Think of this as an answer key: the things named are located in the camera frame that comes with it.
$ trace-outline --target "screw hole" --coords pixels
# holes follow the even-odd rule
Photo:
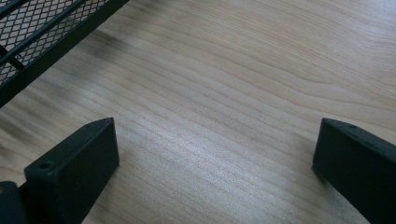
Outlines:
[[[41,169],[47,169],[50,168],[50,166],[52,165],[52,161],[45,161],[40,165]]]

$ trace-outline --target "black metal frame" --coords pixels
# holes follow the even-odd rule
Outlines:
[[[0,107],[5,105],[20,91],[26,88],[42,73],[49,69],[67,51],[73,48],[80,40],[86,37],[97,26],[104,22],[108,17],[114,14],[129,0],[108,0],[96,11],[90,14],[85,20],[80,21],[78,25],[68,31],[50,47],[45,49],[41,54],[34,57],[28,64],[23,64],[18,60],[17,56],[24,50],[33,45],[40,37],[48,33],[53,27],[59,24],[63,19],[67,18],[71,13],[75,12],[79,7],[87,3],[87,0],[77,0],[64,11],[54,16],[49,22],[35,30],[31,35],[22,40],[13,49],[7,50],[0,46],[0,69],[5,67],[7,63],[16,69],[15,75],[0,83]],[[2,8],[0,8],[0,20],[3,20],[16,8],[27,4],[27,0],[12,0]]]

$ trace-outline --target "black mesh basket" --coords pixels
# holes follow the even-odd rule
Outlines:
[[[0,107],[128,0],[0,0]]]

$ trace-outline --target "wood grain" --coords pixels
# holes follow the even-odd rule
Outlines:
[[[0,180],[114,117],[84,223],[366,223],[311,170],[323,117],[396,144],[392,1],[131,1],[0,110]]]

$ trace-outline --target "light wood surface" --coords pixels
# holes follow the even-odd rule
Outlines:
[[[396,3],[131,1],[0,109],[0,180],[107,117],[84,223],[366,223],[311,164],[323,117],[396,144]]]

